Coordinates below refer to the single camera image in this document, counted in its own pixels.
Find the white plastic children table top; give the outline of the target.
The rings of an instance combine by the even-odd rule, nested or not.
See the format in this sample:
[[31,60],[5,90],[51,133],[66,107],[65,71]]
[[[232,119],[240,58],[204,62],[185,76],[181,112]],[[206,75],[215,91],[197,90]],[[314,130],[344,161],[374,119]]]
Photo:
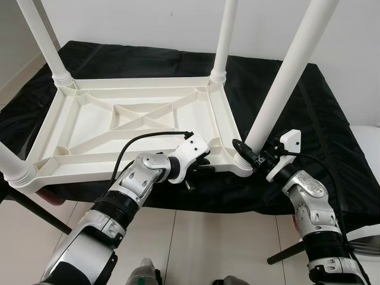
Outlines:
[[109,180],[117,158],[170,154],[182,131],[202,136],[218,172],[242,175],[232,140],[239,131],[223,84],[204,78],[76,80],[59,87],[24,160],[41,185]]

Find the black table cover cloth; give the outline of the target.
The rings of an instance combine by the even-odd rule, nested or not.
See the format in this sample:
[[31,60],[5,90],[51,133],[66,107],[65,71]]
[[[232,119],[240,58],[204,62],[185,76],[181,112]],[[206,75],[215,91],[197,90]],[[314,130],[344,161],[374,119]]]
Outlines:
[[[59,50],[65,67],[74,78],[190,78],[210,73],[214,55],[158,47],[107,45],[70,41]],[[251,127],[250,106],[254,97],[263,97],[281,62],[231,55],[226,65],[225,92],[242,137]],[[47,66],[0,109],[0,142],[14,154],[26,157],[31,140],[38,133],[54,98],[55,86]],[[293,94],[274,127],[275,135],[290,129],[301,130],[302,154],[295,161],[329,190],[341,190],[342,209],[347,230],[349,207],[359,202],[361,150],[350,130],[344,112],[315,64],[307,65]],[[188,193],[182,185],[163,183],[155,187],[146,206],[176,211],[206,213],[246,213],[266,215],[293,214],[293,206],[279,188],[260,174],[241,178],[231,173],[215,173],[198,181],[197,192]]]

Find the white domed appliance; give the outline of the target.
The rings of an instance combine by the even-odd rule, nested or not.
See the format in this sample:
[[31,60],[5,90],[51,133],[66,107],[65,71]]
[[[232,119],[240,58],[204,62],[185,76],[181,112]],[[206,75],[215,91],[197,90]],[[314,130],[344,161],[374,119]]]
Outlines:
[[380,261],[380,199],[378,195],[378,175],[380,174],[380,128],[377,126],[350,125],[351,133],[361,150],[359,176],[354,184],[360,188],[361,197],[353,196],[350,201],[359,202],[349,207],[350,239],[359,239],[359,259]]

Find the grey robot left foot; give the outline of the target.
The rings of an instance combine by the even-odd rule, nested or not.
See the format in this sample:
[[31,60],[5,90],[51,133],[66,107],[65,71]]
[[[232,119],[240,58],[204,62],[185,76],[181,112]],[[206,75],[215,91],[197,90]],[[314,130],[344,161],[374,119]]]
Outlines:
[[131,271],[125,285],[163,285],[163,279],[152,260],[143,258],[140,266]]

